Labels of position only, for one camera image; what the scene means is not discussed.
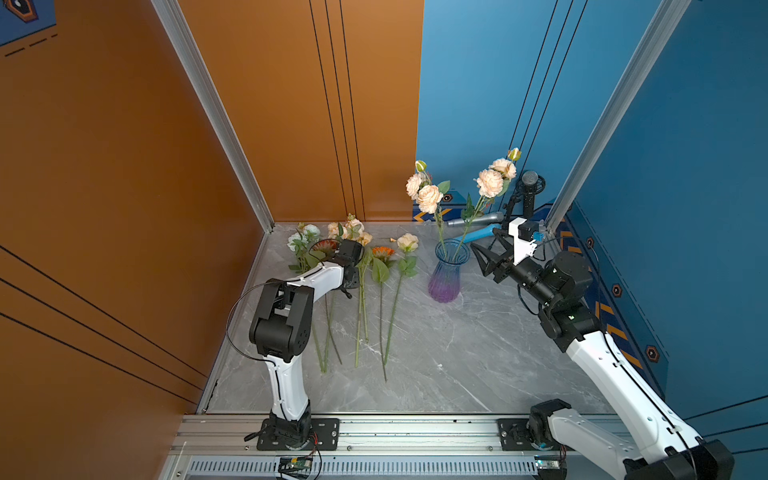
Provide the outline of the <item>circuit board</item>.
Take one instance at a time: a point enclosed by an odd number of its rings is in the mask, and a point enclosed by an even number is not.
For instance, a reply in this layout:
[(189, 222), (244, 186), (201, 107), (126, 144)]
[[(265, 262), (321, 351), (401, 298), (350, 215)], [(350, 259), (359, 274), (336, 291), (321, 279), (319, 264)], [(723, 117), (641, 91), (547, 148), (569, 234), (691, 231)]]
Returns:
[(535, 457), (534, 458), (536, 480), (566, 480), (567, 462), (557, 458)]
[(313, 473), (311, 456), (281, 456), (277, 464), (277, 478), (284, 480), (308, 480)]

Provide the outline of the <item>silver microphone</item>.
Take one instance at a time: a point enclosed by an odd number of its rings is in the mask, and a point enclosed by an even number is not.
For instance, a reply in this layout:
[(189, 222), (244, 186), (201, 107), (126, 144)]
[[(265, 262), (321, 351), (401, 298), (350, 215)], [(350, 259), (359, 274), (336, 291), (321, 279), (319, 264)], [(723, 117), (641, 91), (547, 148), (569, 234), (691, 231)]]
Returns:
[(457, 227), (457, 226), (462, 226), (469, 223), (478, 224), (478, 225), (500, 224), (504, 219), (505, 219), (504, 213), (492, 212), (492, 213), (487, 213), (481, 216), (476, 216), (468, 219), (457, 218), (453, 220), (448, 220), (445, 222), (445, 225), (448, 227)]

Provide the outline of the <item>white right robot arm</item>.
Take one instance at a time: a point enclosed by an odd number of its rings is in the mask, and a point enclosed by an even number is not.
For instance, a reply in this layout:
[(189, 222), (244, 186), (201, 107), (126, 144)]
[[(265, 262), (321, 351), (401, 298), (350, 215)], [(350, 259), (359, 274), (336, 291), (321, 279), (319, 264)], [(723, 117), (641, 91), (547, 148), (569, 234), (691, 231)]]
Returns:
[(583, 296), (592, 284), (588, 261), (560, 252), (546, 265), (530, 257), (516, 262), (472, 248), (484, 275), (510, 278), (538, 303), (546, 335), (579, 366), (611, 405), (631, 436), (625, 442), (555, 399), (530, 410), (527, 436), (540, 450), (571, 448), (615, 479), (728, 479), (735, 459), (719, 440), (705, 440), (649, 386), (620, 352)]

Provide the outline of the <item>left circuit board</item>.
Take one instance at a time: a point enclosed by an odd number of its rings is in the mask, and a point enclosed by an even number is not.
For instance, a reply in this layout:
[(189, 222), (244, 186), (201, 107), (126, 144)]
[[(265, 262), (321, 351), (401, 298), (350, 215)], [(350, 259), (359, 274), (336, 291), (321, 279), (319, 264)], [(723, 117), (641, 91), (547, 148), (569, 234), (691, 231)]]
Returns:
[(277, 478), (284, 480), (308, 480), (313, 473), (311, 456), (281, 456), (277, 464)]

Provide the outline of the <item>peach flower bunch stem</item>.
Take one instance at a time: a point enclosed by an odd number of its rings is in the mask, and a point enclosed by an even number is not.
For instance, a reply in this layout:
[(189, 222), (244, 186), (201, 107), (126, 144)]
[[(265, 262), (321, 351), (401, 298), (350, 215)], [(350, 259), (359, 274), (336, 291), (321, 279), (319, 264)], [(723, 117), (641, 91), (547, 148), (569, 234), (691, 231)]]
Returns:
[(366, 287), (364, 274), (370, 264), (367, 247), (372, 241), (372, 235), (366, 230), (363, 222), (354, 214), (349, 213), (343, 222), (331, 222), (327, 225), (327, 233), (331, 240), (339, 246), (335, 253), (341, 256), (344, 267), (341, 292), (352, 298), (352, 290), (357, 289), (357, 314), (355, 330), (354, 366), (359, 365), (359, 352), (363, 342), (369, 340), (369, 326), (366, 312)]

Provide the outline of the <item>purple blue glass vase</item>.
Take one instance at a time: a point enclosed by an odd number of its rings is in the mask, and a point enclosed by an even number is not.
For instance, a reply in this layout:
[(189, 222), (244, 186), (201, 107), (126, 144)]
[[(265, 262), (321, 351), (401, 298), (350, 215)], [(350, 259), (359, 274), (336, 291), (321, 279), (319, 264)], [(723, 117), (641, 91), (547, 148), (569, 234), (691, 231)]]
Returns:
[(470, 259), (470, 249), (459, 239), (448, 239), (435, 247), (437, 265), (428, 283), (428, 293), (439, 303), (454, 301), (461, 291), (461, 268)]

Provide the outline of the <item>aluminium corner post left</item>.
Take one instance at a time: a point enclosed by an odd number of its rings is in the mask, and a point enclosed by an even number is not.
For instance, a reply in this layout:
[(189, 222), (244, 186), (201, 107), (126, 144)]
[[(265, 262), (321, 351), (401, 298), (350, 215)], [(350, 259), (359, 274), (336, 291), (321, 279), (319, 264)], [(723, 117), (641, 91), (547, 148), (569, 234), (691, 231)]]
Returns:
[(180, 3), (152, 0), (151, 4), (261, 228), (270, 234), (275, 221)]

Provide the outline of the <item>aluminium corner post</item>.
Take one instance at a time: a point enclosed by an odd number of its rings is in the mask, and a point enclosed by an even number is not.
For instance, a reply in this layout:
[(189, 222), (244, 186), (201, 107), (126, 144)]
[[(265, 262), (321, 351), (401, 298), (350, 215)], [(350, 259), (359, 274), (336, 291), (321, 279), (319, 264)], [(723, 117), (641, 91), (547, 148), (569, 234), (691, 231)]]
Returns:
[(261, 228), (270, 234), (275, 221), (180, 3), (152, 0), (151, 4)]
[(553, 235), (664, 50), (690, 0), (661, 1), (545, 220)]

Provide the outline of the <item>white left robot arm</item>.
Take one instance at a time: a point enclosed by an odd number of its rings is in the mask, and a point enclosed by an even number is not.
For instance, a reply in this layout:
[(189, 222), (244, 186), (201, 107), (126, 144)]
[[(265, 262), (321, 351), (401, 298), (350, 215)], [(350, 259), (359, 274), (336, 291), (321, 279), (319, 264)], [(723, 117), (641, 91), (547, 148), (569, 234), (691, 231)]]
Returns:
[(249, 329), (249, 341), (268, 369), (272, 406), (261, 436), (290, 449), (313, 440), (310, 400), (302, 354), (312, 333), (316, 301), (332, 291), (348, 293), (360, 285), (357, 266), (364, 247), (342, 240), (330, 258), (291, 279), (271, 279), (263, 286)]

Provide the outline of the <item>right circuit board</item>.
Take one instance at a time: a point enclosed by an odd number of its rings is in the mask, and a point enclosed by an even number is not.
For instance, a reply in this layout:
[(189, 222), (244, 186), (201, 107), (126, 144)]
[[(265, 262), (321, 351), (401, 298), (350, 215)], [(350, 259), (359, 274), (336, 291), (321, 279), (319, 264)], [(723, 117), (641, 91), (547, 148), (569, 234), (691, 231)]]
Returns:
[(536, 480), (566, 480), (567, 462), (557, 458), (535, 457), (534, 458)]

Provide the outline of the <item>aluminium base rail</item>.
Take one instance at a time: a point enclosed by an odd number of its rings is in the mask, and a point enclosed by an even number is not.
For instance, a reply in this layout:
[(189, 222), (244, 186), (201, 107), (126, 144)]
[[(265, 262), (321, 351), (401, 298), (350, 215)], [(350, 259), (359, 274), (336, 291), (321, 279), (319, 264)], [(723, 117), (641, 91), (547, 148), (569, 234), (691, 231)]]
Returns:
[[(584, 415), (628, 442), (615, 415)], [(615, 479), (571, 448), (531, 445), (527, 418), (513, 414), (317, 415), (300, 449), (262, 437), (264, 415), (183, 418), (162, 479), (278, 479), (281, 456), (311, 456), (309, 479), (535, 479), (535, 457), (567, 462), (569, 479)]]

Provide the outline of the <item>light blue microphone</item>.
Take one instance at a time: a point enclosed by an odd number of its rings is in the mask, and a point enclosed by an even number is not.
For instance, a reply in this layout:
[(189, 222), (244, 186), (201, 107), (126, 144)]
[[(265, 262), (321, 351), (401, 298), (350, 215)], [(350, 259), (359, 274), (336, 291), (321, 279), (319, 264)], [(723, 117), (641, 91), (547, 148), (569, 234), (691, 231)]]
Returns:
[(466, 235), (460, 236), (459, 240), (463, 240), (465, 243), (471, 243), (484, 238), (492, 238), (494, 236), (494, 231), (496, 229), (499, 229), (500, 227), (501, 225), (498, 223), (488, 224), (478, 230), (475, 230), (467, 233)]

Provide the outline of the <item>aluminium corner post right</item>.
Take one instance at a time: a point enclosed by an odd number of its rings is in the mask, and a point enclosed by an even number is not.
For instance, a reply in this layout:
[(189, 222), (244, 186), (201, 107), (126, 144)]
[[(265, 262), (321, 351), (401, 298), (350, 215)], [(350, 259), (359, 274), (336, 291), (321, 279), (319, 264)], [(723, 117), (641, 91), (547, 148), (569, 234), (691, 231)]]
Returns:
[(545, 220), (553, 235), (664, 50), (690, 0), (661, 1)]

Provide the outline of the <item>black tripod microphone stand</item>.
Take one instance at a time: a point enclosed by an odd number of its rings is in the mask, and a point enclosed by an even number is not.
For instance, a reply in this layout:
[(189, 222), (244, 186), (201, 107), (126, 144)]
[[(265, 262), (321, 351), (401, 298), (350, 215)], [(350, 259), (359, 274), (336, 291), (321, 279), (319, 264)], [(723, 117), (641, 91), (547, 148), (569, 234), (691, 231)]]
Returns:
[(512, 245), (513, 239), (508, 234), (509, 223), (511, 220), (515, 218), (523, 217), (522, 216), (523, 214), (522, 192), (520, 191), (520, 187), (521, 187), (521, 182), (519, 180), (516, 186), (514, 187), (514, 190), (508, 202), (504, 205), (505, 219), (500, 223), (501, 227), (494, 231), (494, 235), (498, 239), (503, 239), (504, 241), (510, 240), (511, 245)]

